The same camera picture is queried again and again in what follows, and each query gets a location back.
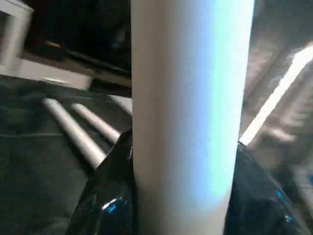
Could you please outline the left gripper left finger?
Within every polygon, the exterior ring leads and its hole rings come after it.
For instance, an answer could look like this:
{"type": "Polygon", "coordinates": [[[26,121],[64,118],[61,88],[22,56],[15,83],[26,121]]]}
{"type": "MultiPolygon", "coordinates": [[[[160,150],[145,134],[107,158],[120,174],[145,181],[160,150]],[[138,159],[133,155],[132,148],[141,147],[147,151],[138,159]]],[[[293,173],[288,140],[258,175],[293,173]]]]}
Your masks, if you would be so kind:
{"type": "Polygon", "coordinates": [[[66,234],[132,235],[135,203],[133,133],[128,130],[86,182],[66,234]]]}

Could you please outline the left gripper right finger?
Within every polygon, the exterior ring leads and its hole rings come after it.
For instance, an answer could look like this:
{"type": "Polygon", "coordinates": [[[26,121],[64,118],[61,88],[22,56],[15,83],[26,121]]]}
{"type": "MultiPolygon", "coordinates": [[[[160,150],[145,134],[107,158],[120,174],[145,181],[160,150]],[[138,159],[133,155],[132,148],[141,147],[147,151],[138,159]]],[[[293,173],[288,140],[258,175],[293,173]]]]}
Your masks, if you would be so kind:
{"type": "Polygon", "coordinates": [[[252,152],[238,143],[225,235],[308,235],[288,196],[252,152]]]}

